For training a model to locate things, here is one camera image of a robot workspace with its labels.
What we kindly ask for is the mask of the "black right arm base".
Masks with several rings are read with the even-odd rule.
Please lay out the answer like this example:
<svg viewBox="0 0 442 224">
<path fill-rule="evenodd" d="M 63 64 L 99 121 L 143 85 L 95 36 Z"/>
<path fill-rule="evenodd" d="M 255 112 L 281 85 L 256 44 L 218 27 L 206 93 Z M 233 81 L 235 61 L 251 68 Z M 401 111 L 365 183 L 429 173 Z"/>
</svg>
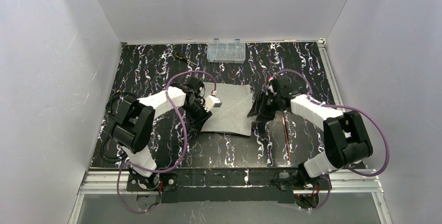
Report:
<svg viewBox="0 0 442 224">
<path fill-rule="evenodd" d="M 285 169 L 282 172 L 278 172 L 272 178 L 272 184 L 276 185 L 283 191 L 296 191 L 296 190 L 331 190 L 331 182 L 328 175 L 321 175 L 318 177 L 310 177 L 305 169 L 302 167 Z"/>
</svg>

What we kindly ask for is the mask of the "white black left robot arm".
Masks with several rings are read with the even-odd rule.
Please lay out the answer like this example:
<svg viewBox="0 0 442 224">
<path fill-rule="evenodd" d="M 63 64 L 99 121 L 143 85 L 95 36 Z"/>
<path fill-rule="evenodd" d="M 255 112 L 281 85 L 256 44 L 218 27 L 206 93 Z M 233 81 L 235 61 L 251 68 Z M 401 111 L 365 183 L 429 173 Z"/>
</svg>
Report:
<svg viewBox="0 0 442 224">
<path fill-rule="evenodd" d="M 182 108 L 192 127 L 201 127 L 212 116 L 211 110 L 222 105 L 216 91 L 204 96 L 205 86 L 195 77 L 186 84 L 172 83 L 148 97 L 125 99 L 104 132 L 119 144 L 132 162 L 134 170 L 145 178 L 157 173 L 157 164 L 148 148 L 154 120 Z"/>
</svg>

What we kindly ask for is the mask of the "grey cloth napkin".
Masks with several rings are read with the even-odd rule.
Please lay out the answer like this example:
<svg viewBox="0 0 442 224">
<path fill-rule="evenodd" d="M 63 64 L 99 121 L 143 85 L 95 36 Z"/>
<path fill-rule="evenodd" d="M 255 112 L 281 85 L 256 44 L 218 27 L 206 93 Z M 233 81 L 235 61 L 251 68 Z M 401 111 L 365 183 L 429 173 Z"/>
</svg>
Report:
<svg viewBox="0 0 442 224">
<path fill-rule="evenodd" d="M 252 119 L 247 115 L 253 104 L 251 86 L 218 83 L 216 97 L 222 105 L 211 110 L 212 116 L 204 123 L 201 132 L 250 137 Z"/>
</svg>

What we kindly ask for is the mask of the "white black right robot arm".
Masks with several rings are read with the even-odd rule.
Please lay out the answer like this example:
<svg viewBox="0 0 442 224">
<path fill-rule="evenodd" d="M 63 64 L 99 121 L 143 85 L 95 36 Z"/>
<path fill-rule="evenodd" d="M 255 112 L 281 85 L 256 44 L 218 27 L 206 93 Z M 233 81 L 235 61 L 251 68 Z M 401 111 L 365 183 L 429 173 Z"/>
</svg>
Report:
<svg viewBox="0 0 442 224">
<path fill-rule="evenodd" d="M 257 93 L 248 117 L 267 122 L 275 118 L 277 111 L 301 116 L 320 128 L 324 135 L 324 151 L 301 163 L 290 179 L 307 182 L 373 154 L 369 135 L 357 111 L 343 112 L 322 106 L 306 89 L 298 89 L 283 78 L 270 79 Z"/>
</svg>

